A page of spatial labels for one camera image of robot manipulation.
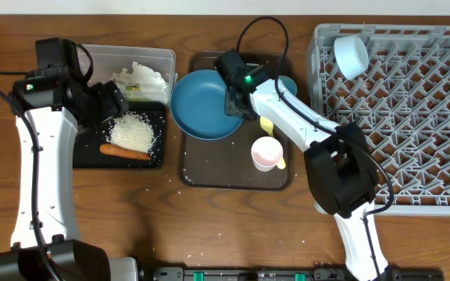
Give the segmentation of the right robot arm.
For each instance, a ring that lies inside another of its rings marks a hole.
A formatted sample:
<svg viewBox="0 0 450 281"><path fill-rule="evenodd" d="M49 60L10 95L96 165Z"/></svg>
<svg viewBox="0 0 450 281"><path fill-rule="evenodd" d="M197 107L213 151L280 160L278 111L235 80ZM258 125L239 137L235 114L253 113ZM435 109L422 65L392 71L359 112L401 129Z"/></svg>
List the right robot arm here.
<svg viewBox="0 0 450 281"><path fill-rule="evenodd" d="M228 115L265 117L303 152L310 192L337 223L348 271L357 280L385 280L389 264L374 222L382 168L370 155L362 129L317 114L268 69L250 66L234 49L214 66L227 86Z"/></svg>

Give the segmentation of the green snack wrapper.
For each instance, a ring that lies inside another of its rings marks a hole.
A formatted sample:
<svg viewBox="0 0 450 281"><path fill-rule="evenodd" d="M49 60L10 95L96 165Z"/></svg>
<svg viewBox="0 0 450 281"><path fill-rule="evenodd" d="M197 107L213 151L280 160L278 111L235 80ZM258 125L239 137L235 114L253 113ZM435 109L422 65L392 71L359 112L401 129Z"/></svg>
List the green snack wrapper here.
<svg viewBox="0 0 450 281"><path fill-rule="evenodd" d="M139 91L140 87L129 87L129 86L126 86L126 90L127 91Z"/></svg>

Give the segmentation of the white napkin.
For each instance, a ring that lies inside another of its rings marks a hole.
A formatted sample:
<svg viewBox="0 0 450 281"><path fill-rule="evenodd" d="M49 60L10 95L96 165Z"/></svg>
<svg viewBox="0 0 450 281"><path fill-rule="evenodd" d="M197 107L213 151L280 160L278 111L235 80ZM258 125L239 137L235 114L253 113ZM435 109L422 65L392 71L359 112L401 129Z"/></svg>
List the white napkin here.
<svg viewBox="0 0 450 281"><path fill-rule="evenodd" d="M169 89L169 84L163 79L161 73L138 62L132 62L131 73L127 68L123 68L120 73L114 73L111 80L121 90L126 90L126 86L140 87L141 92L163 94Z"/></svg>

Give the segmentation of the dark blue bowl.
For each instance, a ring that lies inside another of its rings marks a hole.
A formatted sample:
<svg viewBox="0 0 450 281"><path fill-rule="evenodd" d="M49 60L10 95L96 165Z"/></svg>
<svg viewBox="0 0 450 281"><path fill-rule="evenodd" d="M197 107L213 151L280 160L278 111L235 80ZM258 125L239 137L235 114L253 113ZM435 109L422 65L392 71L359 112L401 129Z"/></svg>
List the dark blue bowl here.
<svg viewBox="0 0 450 281"><path fill-rule="evenodd" d="M225 114L226 84L217 71L200 69L180 79L170 100L175 123L187 135L214 141L236 131L243 119Z"/></svg>

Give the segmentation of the orange carrot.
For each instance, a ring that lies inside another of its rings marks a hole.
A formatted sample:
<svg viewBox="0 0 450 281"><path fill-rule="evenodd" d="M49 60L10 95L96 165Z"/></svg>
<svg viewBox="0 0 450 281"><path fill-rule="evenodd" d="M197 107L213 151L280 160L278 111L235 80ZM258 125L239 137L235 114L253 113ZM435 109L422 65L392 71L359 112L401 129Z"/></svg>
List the orange carrot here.
<svg viewBox="0 0 450 281"><path fill-rule="evenodd" d="M115 144L102 144L100 146L100 152L104 155L111 155L121 158L137 159L137 160L150 160L151 156L147 153L134 151L126 148L122 148Z"/></svg>

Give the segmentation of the pile of white rice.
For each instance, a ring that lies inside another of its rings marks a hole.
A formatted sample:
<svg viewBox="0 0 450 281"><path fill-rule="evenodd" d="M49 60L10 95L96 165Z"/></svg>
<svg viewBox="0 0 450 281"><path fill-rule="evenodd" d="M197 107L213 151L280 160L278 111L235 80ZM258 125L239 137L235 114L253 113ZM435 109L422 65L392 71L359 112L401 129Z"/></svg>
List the pile of white rice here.
<svg viewBox="0 0 450 281"><path fill-rule="evenodd" d="M146 114L126 112L112 121L106 141L128 150L149 153L155 135Z"/></svg>

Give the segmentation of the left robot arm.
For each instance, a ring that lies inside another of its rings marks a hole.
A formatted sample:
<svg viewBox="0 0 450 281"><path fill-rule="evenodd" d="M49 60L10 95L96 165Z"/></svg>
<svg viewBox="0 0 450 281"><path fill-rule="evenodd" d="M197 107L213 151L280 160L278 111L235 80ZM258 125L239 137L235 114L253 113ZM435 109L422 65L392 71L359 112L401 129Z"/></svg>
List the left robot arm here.
<svg viewBox="0 0 450 281"><path fill-rule="evenodd" d="M82 47L62 38L36 43L35 70L5 96L21 147L20 203L0 280L139 280L135 258L109 258L80 238L73 203L73 148L80 128L95 129L129 109L113 82L89 86Z"/></svg>

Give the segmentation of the white small bowl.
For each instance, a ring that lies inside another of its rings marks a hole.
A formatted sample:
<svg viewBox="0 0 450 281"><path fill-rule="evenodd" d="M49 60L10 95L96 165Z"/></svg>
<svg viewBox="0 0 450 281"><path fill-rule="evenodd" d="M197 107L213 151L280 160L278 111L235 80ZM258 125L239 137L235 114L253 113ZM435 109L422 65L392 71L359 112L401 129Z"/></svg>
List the white small bowl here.
<svg viewBox="0 0 450 281"><path fill-rule="evenodd" d="M369 66L366 46L356 35L336 38L334 56L340 72L347 80L365 73Z"/></svg>

